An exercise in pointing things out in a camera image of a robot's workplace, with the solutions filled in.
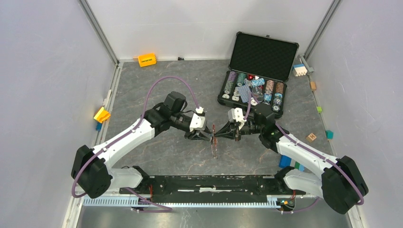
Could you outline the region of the red handled keyring tool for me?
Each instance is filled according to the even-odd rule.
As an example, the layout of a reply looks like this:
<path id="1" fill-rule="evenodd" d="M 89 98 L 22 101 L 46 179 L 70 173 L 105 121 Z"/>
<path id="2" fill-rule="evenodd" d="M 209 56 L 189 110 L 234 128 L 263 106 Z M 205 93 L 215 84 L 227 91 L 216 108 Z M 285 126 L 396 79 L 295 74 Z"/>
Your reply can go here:
<path id="1" fill-rule="evenodd" d="M 212 134 L 211 134 L 211 152 L 214 159 L 218 159 L 217 154 L 217 138 L 215 137 L 215 124 L 212 125 Z"/>

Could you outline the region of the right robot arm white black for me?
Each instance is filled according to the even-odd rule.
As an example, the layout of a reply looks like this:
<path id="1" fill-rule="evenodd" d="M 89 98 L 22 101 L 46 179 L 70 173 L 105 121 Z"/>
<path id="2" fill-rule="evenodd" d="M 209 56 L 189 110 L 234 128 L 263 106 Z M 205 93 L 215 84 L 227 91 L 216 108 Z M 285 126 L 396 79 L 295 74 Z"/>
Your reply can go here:
<path id="1" fill-rule="evenodd" d="M 300 190 L 323 199 L 339 214 L 346 214 L 353 206 L 363 205 L 369 189 L 355 161 L 348 156 L 337 158 L 300 141 L 282 128 L 275 114 L 266 104 L 257 104 L 248 117 L 241 108 L 228 112 L 228 122 L 215 137 L 239 141 L 243 135 L 258 134 L 262 145 L 303 165 L 309 172 L 287 166 L 275 175 L 277 192 L 286 194 Z"/>

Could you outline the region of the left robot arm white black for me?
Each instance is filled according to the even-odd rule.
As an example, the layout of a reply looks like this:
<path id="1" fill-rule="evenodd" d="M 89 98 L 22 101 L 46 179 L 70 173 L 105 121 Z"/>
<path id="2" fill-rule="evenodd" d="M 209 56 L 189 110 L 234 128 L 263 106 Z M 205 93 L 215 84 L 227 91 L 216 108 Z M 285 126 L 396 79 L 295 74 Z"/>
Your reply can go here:
<path id="1" fill-rule="evenodd" d="M 211 133 L 206 126 L 205 111 L 198 107 L 192 116 L 187 116 L 183 108 L 186 98 L 178 92 L 171 92 L 162 103 L 158 103 L 131 126 L 102 144 L 89 148 L 78 148 L 72 166 L 71 177 L 74 179 L 72 195 L 76 186 L 83 190 L 81 197 L 87 195 L 95 199 L 109 190 L 130 187 L 137 193 L 149 189 L 149 180 L 139 168 L 115 169 L 113 166 L 126 154 L 142 143 L 155 138 L 171 127 L 184 131 L 190 140 L 209 140 Z"/>

